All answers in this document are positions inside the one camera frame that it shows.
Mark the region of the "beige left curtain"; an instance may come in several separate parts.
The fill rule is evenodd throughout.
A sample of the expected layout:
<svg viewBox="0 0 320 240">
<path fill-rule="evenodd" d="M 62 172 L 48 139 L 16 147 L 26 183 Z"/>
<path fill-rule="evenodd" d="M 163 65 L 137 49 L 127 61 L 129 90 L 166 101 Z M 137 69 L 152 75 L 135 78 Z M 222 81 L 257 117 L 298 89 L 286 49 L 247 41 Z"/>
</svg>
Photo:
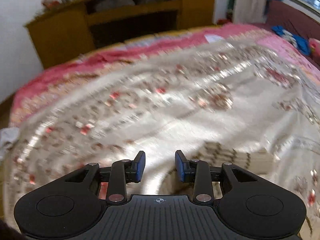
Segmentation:
<svg viewBox="0 0 320 240">
<path fill-rule="evenodd" d="M 235 0 L 233 23 L 264 23 L 267 0 Z"/>
</svg>

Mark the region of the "beige striped knit sweater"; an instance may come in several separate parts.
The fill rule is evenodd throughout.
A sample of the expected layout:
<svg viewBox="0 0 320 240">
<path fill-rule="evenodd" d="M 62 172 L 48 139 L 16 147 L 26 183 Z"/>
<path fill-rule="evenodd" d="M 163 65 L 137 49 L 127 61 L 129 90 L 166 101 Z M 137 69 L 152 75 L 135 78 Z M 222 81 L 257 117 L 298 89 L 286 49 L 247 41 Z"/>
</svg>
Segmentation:
<svg viewBox="0 0 320 240">
<path fill-rule="evenodd" d="M 190 159 L 206 161 L 210 166 L 221 166 L 230 162 L 257 175 L 265 175 L 271 172 L 273 167 L 273 154 L 265 148 L 250 153 L 237 151 L 217 142 L 205 143 L 196 153 L 189 156 Z M 159 188 L 159 194 L 193 194 L 194 183 L 183 183 L 178 178 L 176 169 L 172 168 L 165 176 Z"/>
</svg>

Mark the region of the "blue garment on bed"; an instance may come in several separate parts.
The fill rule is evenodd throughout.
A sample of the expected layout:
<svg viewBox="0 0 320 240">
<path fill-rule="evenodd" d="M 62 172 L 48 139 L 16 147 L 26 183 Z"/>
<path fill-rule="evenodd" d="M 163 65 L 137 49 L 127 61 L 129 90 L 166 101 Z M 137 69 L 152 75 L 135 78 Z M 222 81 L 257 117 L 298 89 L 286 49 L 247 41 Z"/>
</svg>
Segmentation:
<svg viewBox="0 0 320 240">
<path fill-rule="evenodd" d="M 282 37 L 284 40 L 289 42 L 291 45 L 293 45 L 303 55 L 310 56 L 311 49 L 309 47 L 308 40 L 287 31 L 281 25 L 273 26 L 271 30 L 275 34 L 277 34 L 278 36 Z"/>
</svg>

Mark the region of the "floral satin bedspread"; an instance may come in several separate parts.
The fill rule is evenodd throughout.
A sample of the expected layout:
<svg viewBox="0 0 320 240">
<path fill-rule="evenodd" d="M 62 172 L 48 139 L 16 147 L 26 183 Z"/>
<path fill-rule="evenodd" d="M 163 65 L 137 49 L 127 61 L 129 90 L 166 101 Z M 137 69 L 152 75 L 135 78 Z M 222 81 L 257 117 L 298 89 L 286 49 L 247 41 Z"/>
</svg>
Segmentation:
<svg viewBox="0 0 320 240">
<path fill-rule="evenodd" d="M 20 88 L 1 131 L 3 217 L 26 193 L 87 163 L 146 153 L 129 194 L 159 194 L 177 150 L 205 143 L 273 154 L 261 175 L 300 196 L 319 239 L 319 64 L 252 25 L 125 42 L 49 68 Z"/>
</svg>

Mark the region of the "wooden side cabinet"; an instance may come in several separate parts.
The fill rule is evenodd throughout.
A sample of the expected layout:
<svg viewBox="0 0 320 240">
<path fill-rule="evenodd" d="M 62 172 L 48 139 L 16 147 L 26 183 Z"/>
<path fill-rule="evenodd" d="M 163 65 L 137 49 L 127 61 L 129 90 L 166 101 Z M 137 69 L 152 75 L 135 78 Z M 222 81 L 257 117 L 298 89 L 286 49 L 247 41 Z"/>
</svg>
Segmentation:
<svg viewBox="0 0 320 240">
<path fill-rule="evenodd" d="M 76 0 L 25 25 L 50 68 L 126 40 L 212 25 L 216 0 Z"/>
</svg>

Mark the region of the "green bottle by wall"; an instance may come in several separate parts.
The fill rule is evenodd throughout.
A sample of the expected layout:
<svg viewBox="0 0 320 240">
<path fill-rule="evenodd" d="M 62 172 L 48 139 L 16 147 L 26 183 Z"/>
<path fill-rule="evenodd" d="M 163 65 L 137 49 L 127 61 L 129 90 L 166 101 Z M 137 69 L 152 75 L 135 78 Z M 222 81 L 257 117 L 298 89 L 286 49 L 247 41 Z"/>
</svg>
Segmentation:
<svg viewBox="0 0 320 240">
<path fill-rule="evenodd" d="M 226 18 L 227 20 L 229 20 L 229 22 L 233 21 L 234 5 L 235 5 L 235 0 L 228 0 Z"/>
</svg>

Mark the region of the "dark red headboard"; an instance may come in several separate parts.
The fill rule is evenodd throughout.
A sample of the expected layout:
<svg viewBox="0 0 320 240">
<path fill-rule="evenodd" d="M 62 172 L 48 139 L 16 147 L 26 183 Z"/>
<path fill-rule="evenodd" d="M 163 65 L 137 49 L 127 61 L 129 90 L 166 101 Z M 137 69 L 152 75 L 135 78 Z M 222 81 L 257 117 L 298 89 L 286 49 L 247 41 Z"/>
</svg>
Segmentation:
<svg viewBox="0 0 320 240">
<path fill-rule="evenodd" d="M 282 26 L 285 30 L 301 36 L 306 40 L 319 40 L 319 23 L 305 13 L 281 2 L 272 0 L 268 6 L 266 25 Z"/>
</svg>

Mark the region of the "pink floral folded quilt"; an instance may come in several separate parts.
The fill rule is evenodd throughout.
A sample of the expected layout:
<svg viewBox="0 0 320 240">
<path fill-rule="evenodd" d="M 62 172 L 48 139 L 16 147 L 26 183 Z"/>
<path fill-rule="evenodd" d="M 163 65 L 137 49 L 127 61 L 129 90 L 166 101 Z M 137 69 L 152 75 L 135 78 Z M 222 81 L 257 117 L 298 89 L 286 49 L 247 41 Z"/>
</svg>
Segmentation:
<svg viewBox="0 0 320 240">
<path fill-rule="evenodd" d="M 320 56 L 320 40 L 315 38 L 309 39 L 309 47 L 311 50 L 311 55 L 313 57 L 319 57 Z"/>
</svg>

